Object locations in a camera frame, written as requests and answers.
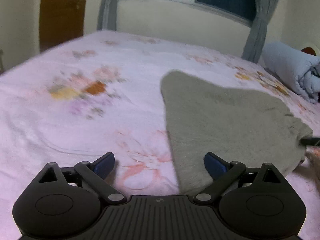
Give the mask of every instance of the wooden door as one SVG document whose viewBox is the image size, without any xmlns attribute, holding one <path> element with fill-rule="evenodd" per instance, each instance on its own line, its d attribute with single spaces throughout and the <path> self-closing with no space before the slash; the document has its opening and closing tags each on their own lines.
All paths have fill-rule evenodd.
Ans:
<svg viewBox="0 0 320 240">
<path fill-rule="evenodd" d="M 40 51 L 83 35 L 86 0 L 41 0 Z"/>
</svg>

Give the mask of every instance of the tied curtain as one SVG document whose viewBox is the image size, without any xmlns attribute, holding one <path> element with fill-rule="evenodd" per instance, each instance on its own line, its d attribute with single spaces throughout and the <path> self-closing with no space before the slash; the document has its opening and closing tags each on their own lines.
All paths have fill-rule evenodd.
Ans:
<svg viewBox="0 0 320 240">
<path fill-rule="evenodd" d="M 116 30 L 118 0 L 101 0 L 97 30 Z"/>
<path fill-rule="evenodd" d="M 257 63 L 267 34 L 267 26 L 278 0 L 256 0 L 256 17 L 244 46 L 242 58 Z"/>
</svg>

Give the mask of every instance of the mattress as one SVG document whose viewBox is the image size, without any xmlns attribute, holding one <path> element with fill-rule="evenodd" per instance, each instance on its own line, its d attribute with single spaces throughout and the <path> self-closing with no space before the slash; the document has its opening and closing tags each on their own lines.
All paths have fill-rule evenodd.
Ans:
<svg viewBox="0 0 320 240">
<path fill-rule="evenodd" d="M 110 151 L 116 157 L 112 183 L 122 193 L 177 194 L 160 93 L 161 78 L 174 69 L 280 98 L 320 136 L 318 105 L 259 65 L 204 47 L 97 32 L 0 77 L 0 239 L 19 238 L 12 206 L 48 162 L 70 167 Z M 308 161 L 287 179 L 308 211 L 300 237 L 319 239 L 320 185 Z"/>
</svg>

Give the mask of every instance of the window frame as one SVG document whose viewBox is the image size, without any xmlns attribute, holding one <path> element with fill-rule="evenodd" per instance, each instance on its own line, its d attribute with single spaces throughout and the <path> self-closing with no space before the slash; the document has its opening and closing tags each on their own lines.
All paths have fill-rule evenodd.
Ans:
<svg viewBox="0 0 320 240">
<path fill-rule="evenodd" d="M 173 1 L 173 2 L 180 2 L 184 4 L 188 4 L 194 8 L 197 8 L 199 10 L 203 10 L 206 12 L 211 12 L 213 14 L 217 14 L 219 16 L 222 16 L 224 18 L 228 18 L 230 20 L 233 20 L 235 22 L 241 23 L 242 25 L 251 27 L 252 26 L 252 21 L 245 19 L 239 15 L 233 14 L 232 12 L 226 11 L 224 9 L 221 9 L 216 6 L 204 4 L 201 2 L 198 2 L 196 0 L 168 0 L 168 1 Z"/>
</svg>

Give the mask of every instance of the folded garment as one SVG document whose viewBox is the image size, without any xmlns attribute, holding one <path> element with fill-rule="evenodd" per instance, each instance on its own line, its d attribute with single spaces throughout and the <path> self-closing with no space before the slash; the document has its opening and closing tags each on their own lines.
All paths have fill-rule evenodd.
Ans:
<svg viewBox="0 0 320 240">
<path fill-rule="evenodd" d="M 265 69 L 278 77 L 293 92 L 311 103 L 320 92 L 320 57 L 293 49 L 281 42 L 265 45 L 262 51 Z"/>
<path fill-rule="evenodd" d="M 247 167 L 273 163 L 287 175 L 304 157 L 312 130 L 280 99 L 255 90 L 225 89 L 182 72 L 162 80 L 167 131 L 181 194 L 210 185 L 203 157 L 213 152 Z"/>
</svg>

